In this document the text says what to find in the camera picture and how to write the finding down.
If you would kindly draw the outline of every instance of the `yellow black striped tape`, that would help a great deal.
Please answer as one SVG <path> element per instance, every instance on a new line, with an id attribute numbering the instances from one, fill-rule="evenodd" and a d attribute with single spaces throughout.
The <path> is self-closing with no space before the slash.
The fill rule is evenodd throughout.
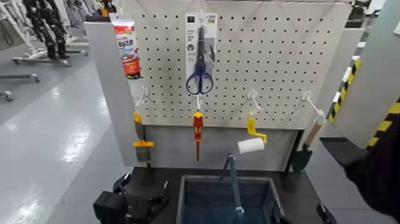
<path id="1" fill-rule="evenodd" d="M 360 69 L 360 67 L 361 67 L 361 60 L 360 59 L 355 60 L 349 77 L 347 78 L 346 81 L 344 81 L 340 85 L 340 88 L 339 88 L 340 96 L 337 99 L 337 102 L 333 103 L 333 106 L 330 109 L 330 113 L 328 114 L 328 120 L 331 123 L 333 123 L 335 121 L 335 117 L 338 114 L 340 107 L 346 98 L 347 92 L 349 91 L 349 87 L 353 84 L 355 75 L 357 74 L 357 71 Z"/>
<path id="2" fill-rule="evenodd" d="M 381 138 L 385 134 L 385 132 L 387 132 L 390 129 L 390 127 L 393 123 L 393 120 L 395 119 L 396 116 L 399 116 L 399 115 L 400 115 L 400 97 L 390 107 L 389 111 L 387 112 L 386 118 L 378 126 L 374 136 L 368 142 L 367 150 L 370 150 L 372 147 L 374 147 L 378 143 L 379 138 Z"/>

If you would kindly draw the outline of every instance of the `blue scissors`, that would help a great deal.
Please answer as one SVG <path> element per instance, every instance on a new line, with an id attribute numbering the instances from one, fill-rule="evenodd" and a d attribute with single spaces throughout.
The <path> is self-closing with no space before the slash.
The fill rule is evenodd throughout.
<path id="1" fill-rule="evenodd" d="M 199 39 L 197 46 L 197 61 L 195 72 L 186 81 L 186 90 L 194 95 L 207 94 L 214 86 L 214 81 L 207 73 L 204 62 L 204 27 L 199 28 Z"/>

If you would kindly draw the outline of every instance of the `pegboard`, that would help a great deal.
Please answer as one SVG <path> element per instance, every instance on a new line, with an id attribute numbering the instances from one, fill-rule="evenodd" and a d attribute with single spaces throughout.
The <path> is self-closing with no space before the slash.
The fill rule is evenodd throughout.
<path id="1" fill-rule="evenodd" d="M 343 2 L 207 1 L 218 14 L 214 89 L 202 96 L 204 126 L 246 127 L 254 88 L 257 127 L 304 129 L 351 7 Z M 128 1 L 149 96 L 144 124 L 192 126 L 196 99 L 185 88 L 185 13 L 196 1 Z"/>

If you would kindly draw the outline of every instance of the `label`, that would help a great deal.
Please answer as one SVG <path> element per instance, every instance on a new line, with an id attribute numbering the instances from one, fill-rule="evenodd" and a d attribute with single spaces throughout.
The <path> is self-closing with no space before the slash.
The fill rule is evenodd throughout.
<path id="1" fill-rule="evenodd" d="M 186 78 L 188 79 L 195 71 L 197 61 L 198 48 L 198 29 L 204 27 L 204 60 L 207 73 L 213 77 L 215 53 L 217 52 L 217 20 L 216 13 L 200 13 L 185 14 L 185 44 L 186 44 Z"/>
<path id="2" fill-rule="evenodd" d="M 400 21 L 399 21 L 399 23 L 397 24 L 397 26 L 396 26 L 396 28 L 395 28 L 395 31 L 393 31 L 393 32 L 394 32 L 394 34 L 400 36 Z"/>
<path id="3" fill-rule="evenodd" d="M 128 79 L 140 78 L 138 45 L 136 43 L 135 27 L 133 25 L 114 25 L 120 49 L 122 65 Z"/>

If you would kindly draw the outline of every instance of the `table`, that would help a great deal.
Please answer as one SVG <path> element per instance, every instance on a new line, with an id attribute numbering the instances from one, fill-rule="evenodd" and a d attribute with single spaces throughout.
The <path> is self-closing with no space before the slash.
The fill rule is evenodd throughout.
<path id="1" fill-rule="evenodd" d="M 136 167 L 132 171 L 132 180 L 127 186 L 127 191 L 133 195 L 151 197 L 160 193 L 164 182 L 168 181 L 170 186 L 171 201 L 152 222 L 152 224 L 175 223 L 178 204 L 178 194 L 182 175 L 219 175 L 221 170 L 205 169 L 174 169 L 174 168 L 152 168 Z M 238 170 L 240 176 L 270 177 L 279 195 L 279 200 L 287 218 L 295 224 L 321 224 L 315 208 L 320 199 L 308 176 L 303 173 L 280 172 L 280 171 L 256 171 Z"/>

